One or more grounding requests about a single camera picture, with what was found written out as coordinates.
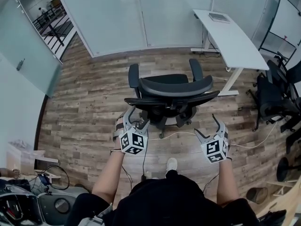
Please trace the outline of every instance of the desk leg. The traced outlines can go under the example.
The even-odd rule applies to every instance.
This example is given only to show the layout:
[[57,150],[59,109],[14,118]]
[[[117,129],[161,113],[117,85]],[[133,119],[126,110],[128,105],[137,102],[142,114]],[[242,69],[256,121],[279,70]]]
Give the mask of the desk leg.
[[243,71],[243,68],[236,68],[230,79],[227,81],[226,85],[219,93],[218,96],[235,96],[239,95],[238,90],[230,90],[236,79],[239,77],[240,73]]

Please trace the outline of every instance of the white sneaker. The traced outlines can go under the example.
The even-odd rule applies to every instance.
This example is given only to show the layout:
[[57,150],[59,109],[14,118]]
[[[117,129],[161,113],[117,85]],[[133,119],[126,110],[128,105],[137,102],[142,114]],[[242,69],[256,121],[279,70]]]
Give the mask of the white sneaker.
[[168,172],[170,170],[177,170],[177,167],[178,167],[178,161],[174,157],[171,157],[167,161],[166,172]]

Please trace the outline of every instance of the wood laminate flooring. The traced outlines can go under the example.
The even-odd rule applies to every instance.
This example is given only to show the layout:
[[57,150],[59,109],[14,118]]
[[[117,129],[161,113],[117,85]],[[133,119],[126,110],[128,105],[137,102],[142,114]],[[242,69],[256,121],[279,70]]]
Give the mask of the wood laminate flooring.
[[[135,97],[128,85],[129,66],[139,64],[140,77],[169,73],[184,73],[192,80],[189,59],[196,58],[202,65],[204,75],[214,78],[214,90],[221,90],[231,72],[225,70],[221,57],[214,53],[194,55],[188,48],[153,49],[127,52],[91,58],[78,35],[63,56],[63,69],[54,95],[48,100],[44,113],[39,150],[46,156],[57,158],[59,165],[69,174],[71,184],[81,183],[92,188],[113,148],[112,132],[116,118],[129,105],[126,97]],[[238,96],[218,97],[198,106],[192,124],[182,128],[169,127],[165,136],[177,131],[193,132],[200,129],[213,134],[216,124],[212,113],[223,120],[229,129],[231,143],[252,147],[263,141],[274,125],[261,122],[255,133],[257,110],[238,111],[239,106],[253,105],[245,92],[253,88],[258,72],[245,69],[233,86]],[[265,181],[276,180],[277,164],[285,155],[285,139],[290,132],[280,133],[279,122],[269,138],[254,149],[232,146],[234,173],[242,197],[251,187],[267,186]],[[149,139],[158,138],[159,131],[149,127]],[[292,147],[291,157],[298,146]],[[168,139],[148,143],[144,169],[149,177],[163,178],[168,158],[178,160],[178,172],[196,181],[201,189],[217,175],[218,164],[209,164],[204,158],[198,139],[190,134],[178,133]],[[133,186],[140,182],[144,155],[126,156],[124,168],[133,178]],[[206,197],[215,201],[218,179],[212,181],[205,191]],[[121,173],[115,205],[130,192],[130,184]]]

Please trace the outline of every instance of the standing desk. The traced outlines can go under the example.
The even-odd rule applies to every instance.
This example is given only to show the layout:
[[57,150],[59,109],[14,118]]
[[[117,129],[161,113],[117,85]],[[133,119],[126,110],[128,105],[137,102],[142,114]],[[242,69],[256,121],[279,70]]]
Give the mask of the standing desk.
[[[237,90],[230,89],[244,68],[269,70],[269,67],[255,45],[227,14],[199,9],[194,9],[193,11],[215,41],[227,67],[235,68],[219,96],[233,96],[239,94]],[[209,16],[209,13],[222,14],[230,21],[230,23],[213,21]],[[208,48],[209,41],[206,41],[205,49],[202,51],[208,51]],[[200,49],[192,48],[191,51],[200,51]]]

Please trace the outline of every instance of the black shirt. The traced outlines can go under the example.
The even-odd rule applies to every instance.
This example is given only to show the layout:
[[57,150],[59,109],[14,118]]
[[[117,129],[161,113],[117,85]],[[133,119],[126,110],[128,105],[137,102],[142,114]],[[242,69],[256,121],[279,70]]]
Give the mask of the black shirt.
[[[83,218],[97,216],[108,206],[96,195],[81,194],[65,226],[76,226]],[[235,200],[222,208],[206,199],[199,186],[182,175],[139,183],[103,220],[106,226],[259,225],[246,199]]]

